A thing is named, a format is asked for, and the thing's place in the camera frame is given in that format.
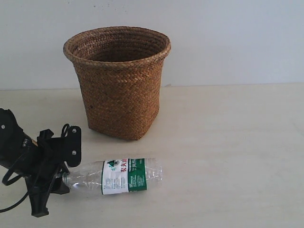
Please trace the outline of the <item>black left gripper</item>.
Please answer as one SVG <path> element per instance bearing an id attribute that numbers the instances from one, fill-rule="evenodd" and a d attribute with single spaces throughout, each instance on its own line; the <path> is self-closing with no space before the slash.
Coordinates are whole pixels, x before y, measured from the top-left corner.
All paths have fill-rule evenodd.
<path id="1" fill-rule="evenodd" d="M 64 182 L 69 174 L 68 165 L 62 158 L 62 140 L 53 137 L 53 132 L 46 129 L 40 132 L 37 143 L 24 141 L 27 149 L 27 170 L 24 179 L 32 210 L 47 210 L 50 194 L 68 194 L 70 188 Z"/>

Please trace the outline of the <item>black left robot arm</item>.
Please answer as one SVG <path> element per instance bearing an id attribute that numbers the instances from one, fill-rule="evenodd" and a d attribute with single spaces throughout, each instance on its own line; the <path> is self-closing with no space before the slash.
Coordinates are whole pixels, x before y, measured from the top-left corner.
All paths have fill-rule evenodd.
<path id="1" fill-rule="evenodd" d="M 2 209 L 7 212 L 29 198 L 32 215 L 48 215 L 47 201 L 51 193 L 62 194 L 62 182 L 57 181 L 62 171 L 67 171 L 61 153 L 65 135 L 53 136 L 50 129 L 40 131 L 36 140 L 24 133 L 10 109 L 0 110 L 0 164 L 7 169 L 2 178 L 5 186 L 24 178 L 26 194 L 12 206 Z"/>

